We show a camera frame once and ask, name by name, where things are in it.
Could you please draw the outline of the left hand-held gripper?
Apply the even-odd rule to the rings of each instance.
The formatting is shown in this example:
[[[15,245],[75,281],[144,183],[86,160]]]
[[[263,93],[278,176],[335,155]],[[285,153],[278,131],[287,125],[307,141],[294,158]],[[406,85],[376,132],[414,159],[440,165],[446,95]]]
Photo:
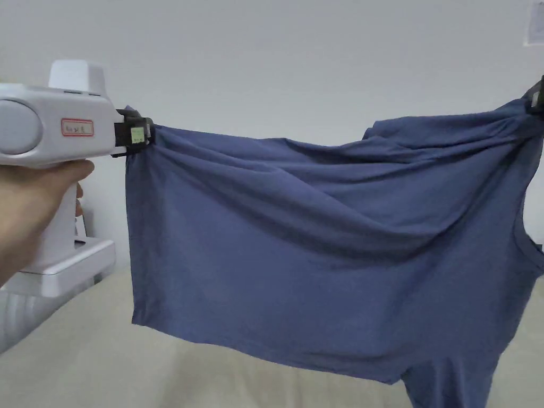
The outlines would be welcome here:
[[[115,146],[117,155],[134,155],[154,142],[153,120],[137,110],[116,110],[97,64],[56,61],[47,87],[1,85],[1,166],[45,169],[108,156]],[[41,235],[35,259],[22,270],[72,251],[75,195],[76,187],[70,187]]]

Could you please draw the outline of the person's left hand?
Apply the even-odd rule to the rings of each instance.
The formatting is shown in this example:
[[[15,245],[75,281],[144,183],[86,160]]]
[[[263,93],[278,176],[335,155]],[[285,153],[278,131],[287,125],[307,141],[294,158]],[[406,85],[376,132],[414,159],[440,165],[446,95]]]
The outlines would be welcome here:
[[[80,182],[93,170],[89,160],[45,169],[1,166],[1,285],[33,262],[70,187],[76,187],[72,217],[82,215]]]

